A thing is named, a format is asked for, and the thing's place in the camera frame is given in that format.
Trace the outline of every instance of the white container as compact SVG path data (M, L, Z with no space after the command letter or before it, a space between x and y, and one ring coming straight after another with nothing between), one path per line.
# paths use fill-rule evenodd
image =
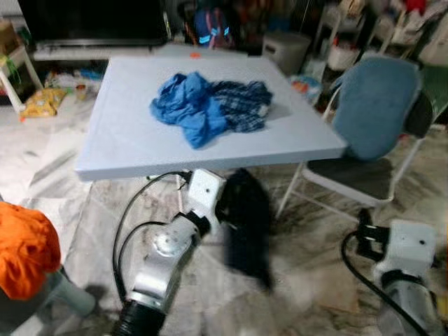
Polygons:
M287 76L296 74L302 66L311 39L305 35L282 31L266 33L262 54L274 61Z
M332 45L328 56L327 65L334 71L347 70L359 56L359 49L344 49L337 45Z

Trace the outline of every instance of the television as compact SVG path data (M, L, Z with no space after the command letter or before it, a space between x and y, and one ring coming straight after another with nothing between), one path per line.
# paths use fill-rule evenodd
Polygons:
M37 45L154 46L168 38L160 0L19 0Z

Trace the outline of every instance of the chair seat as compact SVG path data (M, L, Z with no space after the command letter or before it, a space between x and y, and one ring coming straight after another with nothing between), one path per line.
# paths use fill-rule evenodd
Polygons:
M366 194L373 199L390 200L393 166L385 158L373 162L361 162L349 157L310 161L305 170Z

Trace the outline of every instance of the blue cloth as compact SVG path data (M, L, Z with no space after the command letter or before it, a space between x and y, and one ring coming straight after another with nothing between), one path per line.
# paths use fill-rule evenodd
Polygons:
M265 126L260 115L272 93L261 82L248 85L230 81L209 83L197 72L169 79L150 105L161 122L179 125L188 142L199 148L228 128L253 132Z
M417 66L401 59L370 58L338 78L339 106L333 127L347 141L348 156L376 160L389 153L418 97Z
M159 89L151 102L153 115L161 122L179 125L193 148L199 148L224 132L225 116L210 95L210 84L197 72L176 74Z
M271 104L272 93L264 83L215 82L211 84L211 92L234 132L254 132L265 126L260 108Z

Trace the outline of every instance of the black cable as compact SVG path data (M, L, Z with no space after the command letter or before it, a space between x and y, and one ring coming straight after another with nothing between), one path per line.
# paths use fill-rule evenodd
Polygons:
M123 268L122 268L122 265L123 265L123 256L125 255L126 246L129 243L129 241L131 240L132 236L135 234L135 232L137 232L141 228L144 228L144 227L150 226L150 225L166 225L166 223L163 223L163 222L145 222L145 223L137 225L126 236L126 238L125 238L125 240L124 240L124 242L123 242L123 244L122 244L122 246L120 248L120 253L118 254L118 273L120 275L120 278L123 281L123 284L124 284L124 279L123 279Z
M342 261L355 277L357 277L363 284L365 284L373 293L378 295L385 303L396 310L417 332L420 336L429 336L428 333L410 316L402 307L400 307L395 301L393 301L385 292L376 287L370 280L365 278L358 270L350 263L347 257L346 247L347 243L352 237L355 237L358 231L349 233L341 244Z
M123 215L121 216L120 222L118 224L117 232L115 234L115 239L113 240L113 250L112 250L112 268L113 268L113 278L115 279L115 284L117 286L118 295L120 296L121 302L124 302L126 299L126 288L123 283L123 278L120 276L120 272L118 269L118 262L117 262L117 247L118 247L118 240L120 238L120 233L123 228L123 223L125 222L127 213L131 209L132 205L134 204L135 200L150 186L152 186L155 182L160 181L166 176L171 175L179 175L180 177L184 178L187 182L189 182L192 172L191 171L171 171L162 175L159 175L155 178L153 178L151 181L149 181L146 185L144 185L139 191L135 193L135 195L132 197L132 199L129 201L129 203L126 206L125 211L123 212Z

